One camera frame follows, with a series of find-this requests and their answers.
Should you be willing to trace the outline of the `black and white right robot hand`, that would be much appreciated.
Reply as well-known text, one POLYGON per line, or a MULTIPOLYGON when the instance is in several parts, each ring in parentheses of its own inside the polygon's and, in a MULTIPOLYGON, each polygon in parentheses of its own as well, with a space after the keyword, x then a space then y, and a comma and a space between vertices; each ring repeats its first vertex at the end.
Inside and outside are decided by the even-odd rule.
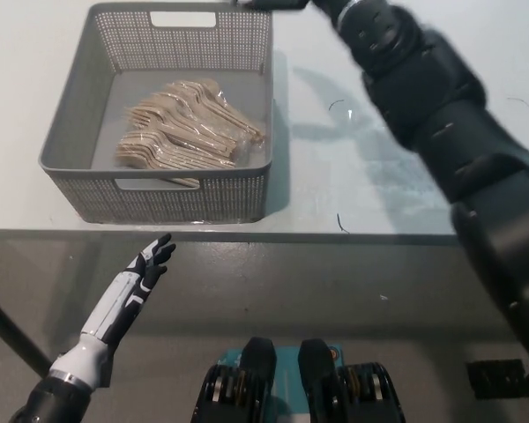
POLYGON ((342 12, 347 0, 238 0, 232 1, 237 7, 253 11, 301 11, 308 4, 314 4, 331 20, 342 12))

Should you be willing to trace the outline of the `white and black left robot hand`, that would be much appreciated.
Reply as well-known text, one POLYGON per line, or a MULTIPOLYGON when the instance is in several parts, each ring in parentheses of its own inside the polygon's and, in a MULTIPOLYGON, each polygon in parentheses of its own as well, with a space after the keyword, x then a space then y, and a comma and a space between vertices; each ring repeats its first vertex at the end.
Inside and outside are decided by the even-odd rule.
POLYGON ((115 351, 167 271, 175 251, 171 234, 147 245, 119 272, 83 325, 78 342, 59 356, 48 375, 95 391, 111 383, 115 351))

